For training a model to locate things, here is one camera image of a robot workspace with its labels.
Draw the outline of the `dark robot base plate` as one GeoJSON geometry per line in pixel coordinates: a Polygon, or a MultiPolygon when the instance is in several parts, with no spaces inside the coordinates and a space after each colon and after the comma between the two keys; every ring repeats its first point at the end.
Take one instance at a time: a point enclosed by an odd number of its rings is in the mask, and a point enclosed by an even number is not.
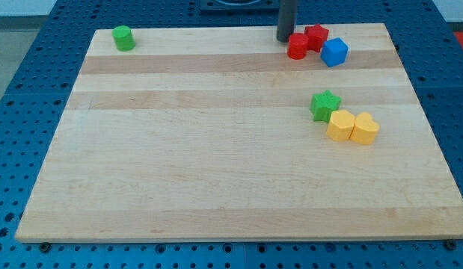
{"type": "Polygon", "coordinates": [[[275,11],[280,7],[279,0],[199,0],[201,12],[227,11],[275,11]]]}

